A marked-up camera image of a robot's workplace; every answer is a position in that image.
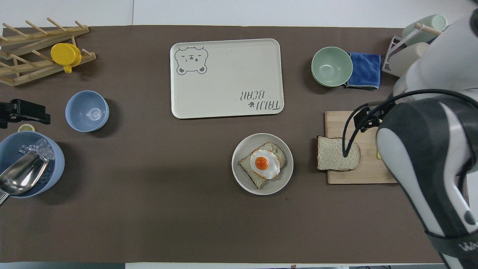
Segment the egg yolk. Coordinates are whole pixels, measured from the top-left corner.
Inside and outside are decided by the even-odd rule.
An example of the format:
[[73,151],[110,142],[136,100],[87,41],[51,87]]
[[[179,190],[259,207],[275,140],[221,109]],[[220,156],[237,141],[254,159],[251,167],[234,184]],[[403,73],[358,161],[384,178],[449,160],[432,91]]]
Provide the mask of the egg yolk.
[[257,157],[256,159],[256,167],[260,170],[265,170],[269,166],[269,162],[264,157]]

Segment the robotic arm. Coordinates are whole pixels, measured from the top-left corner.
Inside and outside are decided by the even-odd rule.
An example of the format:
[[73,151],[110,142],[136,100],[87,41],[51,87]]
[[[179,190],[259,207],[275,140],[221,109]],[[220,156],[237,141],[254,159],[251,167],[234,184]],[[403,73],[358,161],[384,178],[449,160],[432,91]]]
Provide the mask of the robotic arm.
[[[466,174],[478,170],[476,87],[478,9],[434,40],[399,79],[394,97],[372,111],[356,110],[362,109],[351,138],[379,125],[381,158],[451,269],[478,268],[477,216],[462,193]],[[390,108],[392,102],[398,104]]]

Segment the blue towel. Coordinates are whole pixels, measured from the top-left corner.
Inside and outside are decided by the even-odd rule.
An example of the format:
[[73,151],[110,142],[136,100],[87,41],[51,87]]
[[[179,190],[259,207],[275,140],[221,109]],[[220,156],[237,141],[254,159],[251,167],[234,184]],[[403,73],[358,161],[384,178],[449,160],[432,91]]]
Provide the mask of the blue towel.
[[352,59],[352,76],[345,83],[345,88],[376,90],[380,86],[380,63],[378,54],[349,52]]

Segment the white plate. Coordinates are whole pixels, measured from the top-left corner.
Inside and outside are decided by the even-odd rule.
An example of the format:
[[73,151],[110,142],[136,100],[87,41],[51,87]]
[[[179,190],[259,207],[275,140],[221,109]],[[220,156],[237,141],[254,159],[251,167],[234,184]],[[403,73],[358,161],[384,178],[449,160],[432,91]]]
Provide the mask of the white plate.
[[284,107],[281,50],[274,39],[177,43],[170,62],[177,118],[277,114]]
[[[249,155],[254,149],[266,142],[276,143],[284,152],[286,164],[281,168],[281,172],[274,179],[268,179],[261,189],[257,189],[256,185],[250,180],[249,176],[244,172],[238,162]],[[246,191],[257,195],[269,195],[280,191],[291,179],[294,168],[294,160],[289,147],[280,138],[271,134],[254,134],[242,140],[232,154],[232,173],[237,182]]]

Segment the bear drawing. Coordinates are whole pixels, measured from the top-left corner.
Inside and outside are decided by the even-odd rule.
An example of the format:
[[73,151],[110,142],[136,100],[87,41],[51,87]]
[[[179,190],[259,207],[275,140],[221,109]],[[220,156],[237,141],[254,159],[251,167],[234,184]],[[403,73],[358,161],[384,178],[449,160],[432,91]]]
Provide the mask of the bear drawing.
[[204,74],[207,71],[206,59],[207,50],[196,47],[187,47],[186,49],[179,48],[174,54],[174,58],[178,63],[177,73],[184,75],[186,72],[197,71],[199,74]]

